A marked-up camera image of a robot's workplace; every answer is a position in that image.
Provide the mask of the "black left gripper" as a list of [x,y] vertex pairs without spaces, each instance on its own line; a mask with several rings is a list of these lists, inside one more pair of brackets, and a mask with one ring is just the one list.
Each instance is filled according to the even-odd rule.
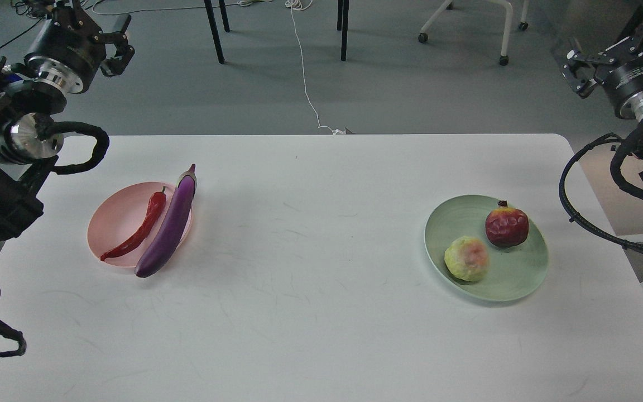
[[[99,66],[106,77],[120,76],[128,67],[135,55],[135,49],[128,43],[127,29],[131,20],[131,15],[120,15],[114,31],[100,33],[100,26],[87,14],[80,1],[56,1],[51,10],[51,20],[44,22],[25,55],[25,65],[34,71],[46,62],[63,65],[77,77],[69,92],[84,93]],[[99,44],[92,42],[94,36],[98,36]],[[112,57],[104,59],[104,44],[115,47]]]

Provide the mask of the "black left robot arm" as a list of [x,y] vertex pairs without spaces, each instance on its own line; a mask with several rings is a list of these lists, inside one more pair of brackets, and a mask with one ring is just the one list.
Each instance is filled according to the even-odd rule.
[[0,57],[0,244],[39,217],[38,193],[49,175],[96,168],[109,148],[100,127],[55,121],[70,94],[86,92],[98,73],[120,76],[135,55],[132,16],[105,32],[79,1],[28,1],[41,31],[20,63]]

